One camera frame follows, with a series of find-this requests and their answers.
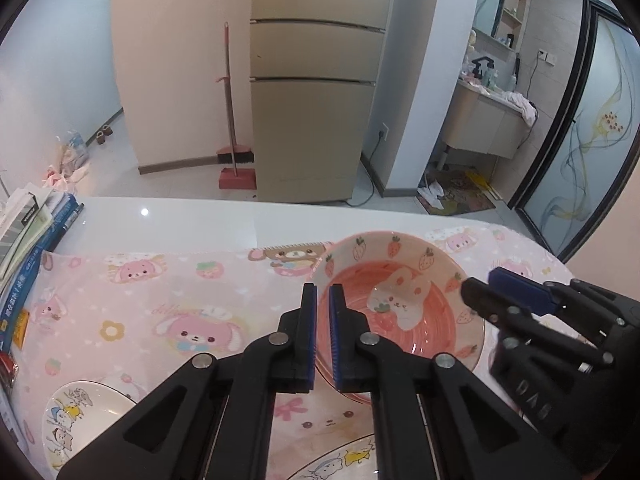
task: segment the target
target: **black faucet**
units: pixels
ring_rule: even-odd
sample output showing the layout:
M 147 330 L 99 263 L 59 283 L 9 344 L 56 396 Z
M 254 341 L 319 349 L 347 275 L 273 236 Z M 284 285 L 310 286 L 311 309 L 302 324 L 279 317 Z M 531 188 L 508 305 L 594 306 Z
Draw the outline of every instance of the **black faucet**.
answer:
M 471 63 L 473 63 L 476 67 L 474 68 L 474 77 L 476 79 L 482 79 L 482 71 L 480 70 L 480 64 L 486 61 L 486 67 L 489 68 L 495 68 L 495 61 L 490 58 L 489 56 L 482 56 L 482 57 L 478 57 L 477 59 L 474 59 Z

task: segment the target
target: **white table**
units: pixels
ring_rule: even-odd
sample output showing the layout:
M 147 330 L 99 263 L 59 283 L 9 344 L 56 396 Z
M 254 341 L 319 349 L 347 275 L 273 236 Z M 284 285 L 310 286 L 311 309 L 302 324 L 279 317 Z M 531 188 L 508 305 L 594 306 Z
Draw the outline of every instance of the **white table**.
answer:
M 426 232 L 469 219 L 346 207 L 177 198 L 78 197 L 61 254 L 190 253 L 334 241 L 367 231 Z

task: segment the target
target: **blue gripper pad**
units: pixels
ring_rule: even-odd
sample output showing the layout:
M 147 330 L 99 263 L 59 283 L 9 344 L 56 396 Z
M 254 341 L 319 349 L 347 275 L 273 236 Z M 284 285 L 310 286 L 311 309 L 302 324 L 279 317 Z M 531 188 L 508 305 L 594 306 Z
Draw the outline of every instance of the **blue gripper pad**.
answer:
M 488 283 L 493 290 L 528 308 L 537 316 L 555 314 L 558 309 L 548 287 L 503 267 L 496 267 L 489 272 Z

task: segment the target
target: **pink bow print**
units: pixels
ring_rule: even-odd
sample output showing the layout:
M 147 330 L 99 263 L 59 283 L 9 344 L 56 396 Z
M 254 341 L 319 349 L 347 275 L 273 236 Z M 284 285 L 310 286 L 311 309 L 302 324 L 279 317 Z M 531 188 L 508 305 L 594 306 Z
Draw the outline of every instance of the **pink bow print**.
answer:
M 276 406 L 274 411 L 274 416 L 282 416 L 282 420 L 291 420 L 291 412 L 296 413 L 306 413 L 309 410 L 300 406 L 302 404 L 302 398 L 296 397 L 295 399 L 291 399 L 286 404 L 281 406 Z

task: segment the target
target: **floor mat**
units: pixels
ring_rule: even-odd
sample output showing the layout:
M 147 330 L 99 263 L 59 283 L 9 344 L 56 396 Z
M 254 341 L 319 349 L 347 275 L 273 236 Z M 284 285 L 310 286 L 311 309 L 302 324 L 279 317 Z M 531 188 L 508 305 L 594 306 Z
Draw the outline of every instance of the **floor mat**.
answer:
M 431 206 L 420 193 L 417 193 L 417 199 L 430 215 L 455 216 L 495 209 L 491 200 L 464 171 L 430 171 L 429 178 L 437 180 L 444 190 L 444 196 L 439 197 L 443 209 Z

